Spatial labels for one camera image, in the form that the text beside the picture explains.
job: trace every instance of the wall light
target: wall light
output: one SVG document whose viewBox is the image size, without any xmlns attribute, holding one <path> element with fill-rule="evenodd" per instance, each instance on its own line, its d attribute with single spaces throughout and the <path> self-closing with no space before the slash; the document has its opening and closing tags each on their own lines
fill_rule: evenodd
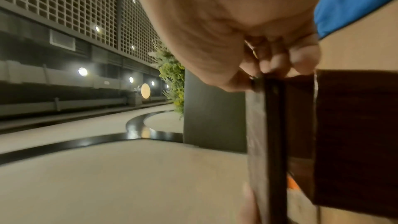
<svg viewBox="0 0 398 224">
<path fill-rule="evenodd" d="M 78 72 L 81 76 L 84 76 L 84 77 L 88 75 L 87 69 L 85 69 L 85 68 L 79 68 Z"/>
</svg>

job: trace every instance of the lattice wall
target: lattice wall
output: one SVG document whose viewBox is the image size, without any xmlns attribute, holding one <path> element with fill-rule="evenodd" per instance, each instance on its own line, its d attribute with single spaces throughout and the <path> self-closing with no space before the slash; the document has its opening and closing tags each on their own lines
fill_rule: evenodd
<svg viewBox="0 0 398 224">
<path fill-rule="evenodd" d="M 148 55 L 154 51 L 153 43 L 159 37 L 138 0 L 123 0 L 121 49 L 123 52 L 149 63 L 156 60 Z"/>
<path fill-rule="evenodd" d="M 117 0 L 3 0 L 117 48 Z M 158 36 L 138 0 L 123 0 L 120 52 L 147 63 Z"/>
</svg>

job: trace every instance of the hand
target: hand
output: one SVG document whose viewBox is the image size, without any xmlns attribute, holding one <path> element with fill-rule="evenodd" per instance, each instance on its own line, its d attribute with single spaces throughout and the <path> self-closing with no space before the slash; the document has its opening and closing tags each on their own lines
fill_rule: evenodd
<svg viewBox="0 0 398 224">
<path fill-rule="evenodd" d="M 260 216 L 253 190 L 248 184 L 243 186 L 243 205 L 238 216 L 238 224 L 259 224 Z"/>
<path fill-rule="evenodd" d="M 227 91 L 250 89 L 250 75 L 259 72 L 310 74 L 320 60 L 318 0 L 140 1 L 176 58 Z"/>
</svg>

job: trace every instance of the gray wall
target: gray wall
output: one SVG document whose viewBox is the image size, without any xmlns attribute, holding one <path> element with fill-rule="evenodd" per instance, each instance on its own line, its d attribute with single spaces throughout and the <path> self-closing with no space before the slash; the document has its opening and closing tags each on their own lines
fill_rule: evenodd
<svg viewBox="0 0 398 224">
<path fill-rule="evenodd" d="M 245 94 L 211 87 L 186 71 L 184 143 L 246 152 Z"/>
</svg>

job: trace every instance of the green plant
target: green plant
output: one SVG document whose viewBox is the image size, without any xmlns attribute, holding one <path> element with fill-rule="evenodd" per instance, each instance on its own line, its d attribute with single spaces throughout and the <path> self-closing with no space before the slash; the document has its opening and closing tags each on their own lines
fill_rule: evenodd
<svg viewBox="0 0 398 224">
<path fill-rule="evenodd" d="M 182 117 L 184 115 L 185 67 L 181 65 L 162 42 L 157 41 L 155 49 L 160 77 L 169 85 L 164 94 L 173 101 L 175 111 Z"/>
</svg>

